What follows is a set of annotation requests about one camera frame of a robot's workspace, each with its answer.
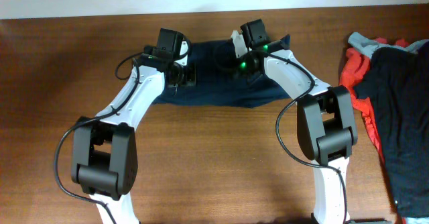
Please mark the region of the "dark teal shorts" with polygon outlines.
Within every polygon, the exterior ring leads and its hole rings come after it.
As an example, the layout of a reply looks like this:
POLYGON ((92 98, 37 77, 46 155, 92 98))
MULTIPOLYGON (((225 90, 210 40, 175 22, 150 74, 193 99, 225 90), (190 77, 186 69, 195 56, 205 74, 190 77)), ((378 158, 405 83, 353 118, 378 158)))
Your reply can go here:
POLYGON ((279 84, 264 74, 235 76, 222 71, 221 66, 232 68, 239 64, 230 40, 192 43, 188 63, 196 67, 196 84, 166 88, 153 104, 255 108, 289 98, 279 84))

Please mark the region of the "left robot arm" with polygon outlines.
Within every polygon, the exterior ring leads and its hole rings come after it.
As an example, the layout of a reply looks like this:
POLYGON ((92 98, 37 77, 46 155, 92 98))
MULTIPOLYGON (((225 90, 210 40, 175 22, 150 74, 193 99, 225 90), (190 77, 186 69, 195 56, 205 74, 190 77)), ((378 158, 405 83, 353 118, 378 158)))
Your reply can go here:
POLYGON ((138 223, 131 201, 138 160, 135 131, 166 85, 186 82, 189 39, 162 28, 155 46, 128 57, 132 67, 118 95, 73 129, 72 181, 97 205, 103 223, 138 223))

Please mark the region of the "navy garment in pile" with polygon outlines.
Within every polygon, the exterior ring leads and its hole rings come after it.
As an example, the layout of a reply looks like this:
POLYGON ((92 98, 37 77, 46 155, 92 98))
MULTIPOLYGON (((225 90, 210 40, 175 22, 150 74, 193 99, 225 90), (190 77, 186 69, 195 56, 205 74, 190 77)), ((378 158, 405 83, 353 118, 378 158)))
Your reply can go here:
POLYGON ((401 217, 428 216, 428 44, 417 54, 378 49, 354 86, 373 106, 384 165, 401 217))

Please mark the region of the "grey garment in pile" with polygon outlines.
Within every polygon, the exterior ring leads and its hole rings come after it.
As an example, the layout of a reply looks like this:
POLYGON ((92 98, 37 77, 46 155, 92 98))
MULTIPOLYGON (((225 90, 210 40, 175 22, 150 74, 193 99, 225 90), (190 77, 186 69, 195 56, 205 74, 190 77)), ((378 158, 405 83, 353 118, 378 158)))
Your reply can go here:
POLYGON ((409 52, 412 54, 417 54, 418 50, 425 44, 428 43, 428 39, 425 40, 419 40, 416 41, 409 46, 403 47, 403 46, 397 46, 397 45, 389 45, 377 42, 375 40, 370 40, 369 38, 366 38, 362 36, 358 32, 353 32, 348 39, 348 43, 356 49, 360 54, 363 54, 364 56, 368 58, 372 58, 372 55, 381 48, 394 48, 397 50, 401 50, 403 52, 409 52))

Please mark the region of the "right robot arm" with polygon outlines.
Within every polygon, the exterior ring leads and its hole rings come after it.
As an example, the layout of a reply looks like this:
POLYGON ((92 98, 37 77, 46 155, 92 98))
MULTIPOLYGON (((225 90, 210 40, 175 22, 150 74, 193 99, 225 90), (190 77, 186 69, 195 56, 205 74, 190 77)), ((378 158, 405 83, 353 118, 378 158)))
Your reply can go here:
POLYGON ((280 145, 289 157, 313 169, 315 205, 313 223, 350 223, 346 175, 357 143, 351 95, 346 87, 333 87, 303 66, 283 40, 270 40, 261 19, 233 31, 231 41, 240 60, 238 69, 262 73, 276 82, 297 107, 297 139, 304 160, 280 145))

